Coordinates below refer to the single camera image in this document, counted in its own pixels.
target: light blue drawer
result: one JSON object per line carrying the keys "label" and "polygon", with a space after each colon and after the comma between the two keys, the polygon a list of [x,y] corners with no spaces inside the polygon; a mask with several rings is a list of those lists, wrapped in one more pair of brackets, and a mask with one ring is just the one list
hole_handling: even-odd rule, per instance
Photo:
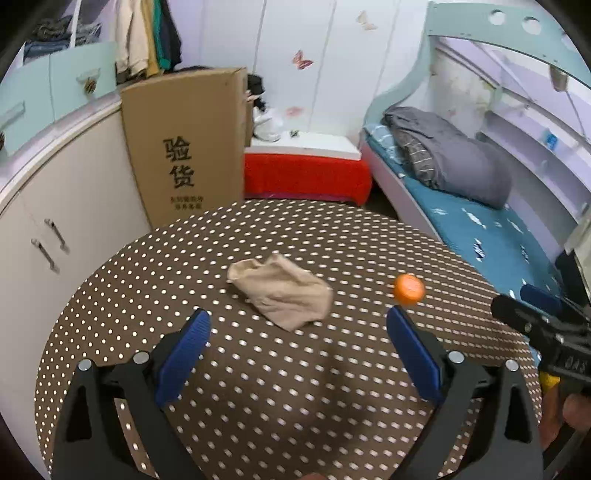
{"label": "light blue drawer", "polygon": [[0,160],[52,123],[48,56],[14,70],[0,83],[0,132],[5,138]]}
{"label": "light blue drawer", "polygon": [[[51,95],[56,120],[115,90],[115,43],[94,43],[50,56]],[[86,81],[96,81],[92,93]]]}

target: blue gripper pad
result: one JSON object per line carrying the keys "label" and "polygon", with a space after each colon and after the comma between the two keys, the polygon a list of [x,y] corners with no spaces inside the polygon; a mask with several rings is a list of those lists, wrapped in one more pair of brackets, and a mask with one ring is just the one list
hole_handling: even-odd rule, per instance
{"label": "blue gripper pad", "polygon": [[552,316],[556,317],[562,311],[562,302],[559,298],[533,285],[523,285],[519,291],[519,296],[521,296],[521,300]]}
{"label": "blue gripper pad", "polygon": [[155,400],[160,408],[176,400],[209,340],[209,314],[204,310],[196,310],[188,320],[191,321],[192,324],[177,342],[158,373]]}
{"label": "blue gripper pad", "polygon": [[440,369],[409,322],[401,307],[392,307],[386,317],[388,335],[419,395],[438,405],[443,400]]}

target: metal screw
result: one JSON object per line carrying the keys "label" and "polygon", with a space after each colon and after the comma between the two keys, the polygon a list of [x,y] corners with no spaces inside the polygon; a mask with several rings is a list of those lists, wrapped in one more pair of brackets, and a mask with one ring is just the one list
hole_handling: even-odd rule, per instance
{"label": "metal screw", "polygon": [[509,358],[509,360],[505,362],[505,366],[510,372],[517,372],[519,370],[519,364],[512,358]]}
{"label": "metal screw", "polygon": [[78,362],[78,370],[86,372],[87,370],[90,370],[90,367],[92,367],[92,362],[87,358]]}
{"label": "metal screw", "polygon": [[453,350],[447,354],[449,361],[453,364],[459,365],[464,363],[466,357],[462,352],[458,352],[457,350]]}
{"label": "metal screw", "polygon": [[134,355],[134,363],[138,365],[143,365],[148,360],[150,360],[150,354],[148,352],[137,352]]}

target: butterfly sticker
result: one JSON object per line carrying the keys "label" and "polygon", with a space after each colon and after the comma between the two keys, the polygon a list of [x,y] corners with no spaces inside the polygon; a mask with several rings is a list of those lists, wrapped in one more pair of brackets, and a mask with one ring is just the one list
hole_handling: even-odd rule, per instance
{"label": "butterfly sticker", "polygon": [[314,63],[312,60],[304,59],[304,52],[302,50],[297,51],[291,62],[297,66],[298,70],[304,70]]}
{"label": "butterfly sticker", "polygon": [[292,106],[285,111],[285,116],[289,118],[295,118],[297,116],[300,116],[302,113],[304,113],[304,109],[302,107]]}
{"label": "butterfly sticker", "polygon": [[361,24],[364,30],[377,30],[378,27],[371,23],[368,18],[368,13],[363,10],[357,17],[357,23]]}

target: beige cloth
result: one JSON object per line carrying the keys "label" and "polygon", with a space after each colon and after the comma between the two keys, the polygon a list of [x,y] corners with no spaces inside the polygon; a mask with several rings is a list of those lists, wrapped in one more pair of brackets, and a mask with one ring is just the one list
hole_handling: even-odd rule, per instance
{"label": "beige cloth", "polygon": [[129,69],[135,76],[148,67],[148,37],[141,0],[119,0],[115,40],[117,73]]}
{"label": "beige cloth", "polygon": [[264,265],[253,258],[232,264],[228,281],[270,321],[289,332],[322,320],[332,305],[332,290],[325,281],[280,254],[272,254]]}

